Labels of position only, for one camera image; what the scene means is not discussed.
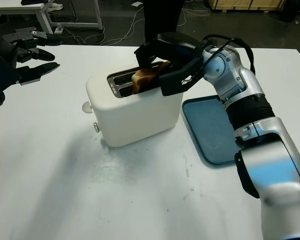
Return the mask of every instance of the white table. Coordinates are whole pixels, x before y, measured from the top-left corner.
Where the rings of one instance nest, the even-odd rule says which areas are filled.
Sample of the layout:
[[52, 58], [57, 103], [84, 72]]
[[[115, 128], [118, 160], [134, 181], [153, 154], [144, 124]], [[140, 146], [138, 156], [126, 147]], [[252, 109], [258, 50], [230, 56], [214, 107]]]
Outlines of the white table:
[[0, 0], [0, 15], [22, 15], [35, 14], [44, 32], [52, 34], [50, 26], [50, 18], [46, 9], [53, 3], [54, 0], [49, 0], [48, 3], [38, 3], [31, 5], [21, 5], [21, 0]]
[[[244, 192], [234, 165], [202, 162], [181, 116], [175, 128], [125, 147], [109, 148], [95, 132], [94, 115], [81, 110], [85, 83], [137, 64], [135, 47], [45, 49], [60, 68], [10, 87], [0, 106], [0, 240], [262, 239], [260, 201]], [[253, 52], [267, 99], [300, 151], [300, 54]], [[202, 80], [183, 100], [213, 94]]]

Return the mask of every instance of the white toaster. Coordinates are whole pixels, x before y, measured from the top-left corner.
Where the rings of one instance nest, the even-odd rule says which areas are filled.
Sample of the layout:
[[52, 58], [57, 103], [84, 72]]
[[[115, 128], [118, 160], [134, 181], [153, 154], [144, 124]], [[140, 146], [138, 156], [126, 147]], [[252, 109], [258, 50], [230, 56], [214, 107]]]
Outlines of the white toaster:
[[111, 147], [120, 147], [173, 127], [183, 93], [163, 96], [160, 87], [133, 94], [132, 75], [139, 68], [104, 72], [86, 83], [89, 102], [82, 106], [96, 116], [94, 127]]

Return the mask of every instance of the black trousers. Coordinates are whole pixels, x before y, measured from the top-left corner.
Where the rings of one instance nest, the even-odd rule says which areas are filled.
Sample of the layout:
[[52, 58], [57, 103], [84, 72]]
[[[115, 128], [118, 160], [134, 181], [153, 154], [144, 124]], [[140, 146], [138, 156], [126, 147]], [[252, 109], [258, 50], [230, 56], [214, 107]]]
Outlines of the black trousers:
[[175, 32], [185, 0], [144, 0], [144, 37], [149, 42], [156, 34]]

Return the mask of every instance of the dark floor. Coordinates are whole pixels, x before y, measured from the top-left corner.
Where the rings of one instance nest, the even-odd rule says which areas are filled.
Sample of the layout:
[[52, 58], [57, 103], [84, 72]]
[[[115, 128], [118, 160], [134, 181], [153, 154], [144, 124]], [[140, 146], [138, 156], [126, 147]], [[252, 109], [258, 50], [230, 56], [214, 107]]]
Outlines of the dark floor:
[[[68, 0], [57, 0], [58, 3], [64, 4], [64, 9], [54, 11], [51, 18], [57, 21], [69, 22], [74, 18], [70, 15], [68, 8]], [[129, 30], [135, 12], [142, 7], [134, 7], [131, 4], [134, 0], [99, 0], [102, 23], [105, 27], [105, 41], [111, 39], [120, 39]], [[73, 4], [78, 16], [79, 22], [92, 22], [95, 19], [95, 12], [92, 0], [73, 0]], [[185, 3], [185, 9], [205, 10], [191, 11], [197, 15], [183, 12], [179, 18], [177, 31], [190, 35], [198, 40], [208, 34], [222, 34], [231, 37], [240, 37], [244, 39], [252, 48], [285, 48], [297, 49], [300, 52], [300, 14], [295, 21], [287, 23], [280, 21], [278, 13], [270, 12], [209, 12], [204, 8], [205, 3], [201, 0], [193, 0]], [[135, 21], [143, 19], [143, 11], [141, 10]], [[10, 33], [14, 29], [29, 27], [38, 23], [34, 16], [28, 16], [24, 21], [22, 16], [10, 16], [10, 20], [0, 24], [0, 35]], [[84, 28], [68, 28], [75, 36], [85, 39], [88, 36], [99, 34], [100, 31]], [[68, 32], [62, 34], [64, 44], [78, 44]], [[86, 40], [86, 43], [97, 43], [103, 39], [103, 35], [97, 35]], [[144, 42], [144, 21], [138, 21], [135, 24], [133, 35], [120, 41], [116, 46], [139, 46]]]

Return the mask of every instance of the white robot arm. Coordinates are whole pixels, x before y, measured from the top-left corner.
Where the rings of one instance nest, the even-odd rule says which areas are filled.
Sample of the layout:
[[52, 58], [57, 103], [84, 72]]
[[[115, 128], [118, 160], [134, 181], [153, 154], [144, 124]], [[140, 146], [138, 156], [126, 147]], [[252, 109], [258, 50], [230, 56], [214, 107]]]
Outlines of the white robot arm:
[[[211, 38], [228, 40], [216, 47]], [[245, 48], [245, 68], [234, 42]], [[209, 35], [202, 42], [176, 32], [159, 34], [135, 51], [140, 67], [155, 57], [171, 61], [159, 76], [164, 96], [184, 92], [202, 77], [211, 83], [227, 112], [240, 151], [235, 155], [243, 189], [261, 200], [264, 240], [300, 239], [300, 154], [263, 92], [249, 46], [239, 38]]]

